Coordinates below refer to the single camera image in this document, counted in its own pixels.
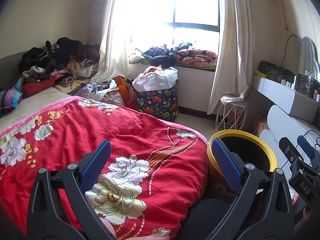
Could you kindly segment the cream curtain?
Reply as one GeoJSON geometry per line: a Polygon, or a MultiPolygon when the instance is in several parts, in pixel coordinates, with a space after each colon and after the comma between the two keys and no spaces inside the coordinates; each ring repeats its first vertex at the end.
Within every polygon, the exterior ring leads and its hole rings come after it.
{"type": "Polygon", "coordinates": [[[254,34],[249,0],[220,0],[220,39],[207,114],[244,101],[253,75],[254,34]]]}
{"type": "Polygon", "coordinates": [[[129,75],[129,42],[126,0],[104,0],[100,59],[92,82],[105,82],[129,75]]]}

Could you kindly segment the orange bag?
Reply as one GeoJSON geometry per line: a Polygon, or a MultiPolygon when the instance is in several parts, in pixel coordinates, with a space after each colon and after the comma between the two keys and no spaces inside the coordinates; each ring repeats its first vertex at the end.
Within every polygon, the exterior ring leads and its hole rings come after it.
{"type": "Polygon", "coordinates": [[[117,87],[119,88],[120,94],[123,98],[125,105],[127,106],[130,103],[130,96],[126,86],[126,80],[121,76],[116,76],[113,78],[116,82],[117,87]]]}

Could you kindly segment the floral pink fabric bag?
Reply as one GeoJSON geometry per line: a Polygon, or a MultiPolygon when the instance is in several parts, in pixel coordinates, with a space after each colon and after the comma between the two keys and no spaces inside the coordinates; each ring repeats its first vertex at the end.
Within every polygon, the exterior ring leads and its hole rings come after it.
{"type": "Polygon", "coordinates": [[[100,101],[116,106],[125,106],[123,97],[118,88],[108,91],[100,101]]]}

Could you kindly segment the red floral blanket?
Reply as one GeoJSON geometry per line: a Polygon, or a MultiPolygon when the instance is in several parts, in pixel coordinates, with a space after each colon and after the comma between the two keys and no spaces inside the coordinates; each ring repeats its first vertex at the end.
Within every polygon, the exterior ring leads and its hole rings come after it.
{"type": "Polygon", "coordinates": [[[104,139],[111,156],[85,194],[96,214],[112,224],[117,239],[148,236],[158,228],[176,237],[206,187],[204,137],[145,113],[81,98],[25,118],[1,119],[1,205],[21,232],[27,230],[39,168],[63,169],[104,139]]]}

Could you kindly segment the cream right curtain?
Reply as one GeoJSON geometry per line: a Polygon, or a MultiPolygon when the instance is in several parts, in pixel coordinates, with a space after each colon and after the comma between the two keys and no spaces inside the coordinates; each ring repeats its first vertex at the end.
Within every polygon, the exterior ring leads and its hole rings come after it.
{"type": "Polygon", "coordinates": [[[244,101],[253,75],[254,34],[249,0],[220,0],[220,39],[207,114],[244,101]]]}

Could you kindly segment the pile of dark clothes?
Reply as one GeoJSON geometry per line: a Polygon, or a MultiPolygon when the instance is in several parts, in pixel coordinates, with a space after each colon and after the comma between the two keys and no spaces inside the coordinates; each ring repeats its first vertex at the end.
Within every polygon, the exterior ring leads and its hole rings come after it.
{"type": "Polygon", "coordinates": [[[87,84],[97,72],[99,49],[97,44],[83,44],[68,37],[61,37],[54,44],[47,41],[43,48],[31,48],[18,65],[23,97],[51,87],[69,94],[87,84]]]}

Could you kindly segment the cream left curtain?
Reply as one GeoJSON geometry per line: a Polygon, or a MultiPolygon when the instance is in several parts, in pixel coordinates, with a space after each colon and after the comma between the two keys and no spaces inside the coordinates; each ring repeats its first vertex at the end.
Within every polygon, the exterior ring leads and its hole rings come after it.
{"type": "Polygon", "coordinates": [[[126,0],[104,0],[100,59],[92,82],[105,82],[129,75],[129,42],[126,0]]]}

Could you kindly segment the orange patterned folded blanket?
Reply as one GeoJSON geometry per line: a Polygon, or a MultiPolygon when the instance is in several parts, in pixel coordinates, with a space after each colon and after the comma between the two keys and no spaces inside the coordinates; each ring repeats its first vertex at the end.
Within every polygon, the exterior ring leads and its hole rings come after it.
{"type": "Polygon", "coordinates": [[[176,62],[200,68],[213,68],[217,64],[217,54],[210,50],[182,49],[176,53],[176,62]]]}

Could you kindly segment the yellow rimmed trash bin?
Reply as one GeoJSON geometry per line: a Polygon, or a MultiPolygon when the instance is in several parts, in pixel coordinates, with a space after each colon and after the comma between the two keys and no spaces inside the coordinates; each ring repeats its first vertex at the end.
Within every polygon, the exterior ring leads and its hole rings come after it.
{"type": "Polygon", "coordinates": [[[207,155],[212,167],[219,175],[223,173],[219,168],[212,151],[212,142],[220,138],[231,152],[237,153],[244,163],[252,163],[260,170],[273,172],[277,168],[277,159],[267,143],[255,135],[235,129],[225,129],[212,135],[207,146],[207,155]]]}

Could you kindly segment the dinosaur print laundry basket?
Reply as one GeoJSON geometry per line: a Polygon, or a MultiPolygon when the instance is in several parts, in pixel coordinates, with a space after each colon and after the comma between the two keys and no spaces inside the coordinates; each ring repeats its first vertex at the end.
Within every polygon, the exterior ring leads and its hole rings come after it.
{"type": "Polygon", "coordinates": [[[135,109],[165,121],[173,122],[179,113],[178,80],[168,89],[138,92],[133,89],[135,109]]]}

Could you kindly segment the dark blue jacket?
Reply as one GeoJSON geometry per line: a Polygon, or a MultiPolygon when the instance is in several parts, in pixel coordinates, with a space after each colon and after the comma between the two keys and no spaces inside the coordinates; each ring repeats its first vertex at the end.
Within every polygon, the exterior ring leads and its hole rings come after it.
{"type": "Polygon", "coordinates": [[[176,54],[178,51],[188,49],[192,43],[180,43],[177,47],[168,49],[167,47],[151,47],[142,56],[150,61],[150,65],[154,67],[161,66],[163,69],[173,67],[176,64],[176,54]]]}

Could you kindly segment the arched vanity mirror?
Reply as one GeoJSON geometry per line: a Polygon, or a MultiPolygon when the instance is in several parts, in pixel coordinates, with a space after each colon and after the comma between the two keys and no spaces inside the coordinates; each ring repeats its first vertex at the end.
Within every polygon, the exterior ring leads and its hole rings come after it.
{"type": "Polygon", "coordinates": [[[313,77],[319,81],[319,62],[317,49],[313,41],[308,37],[299,39],[300,56],[298,64],[298,73],[313,77]]]}

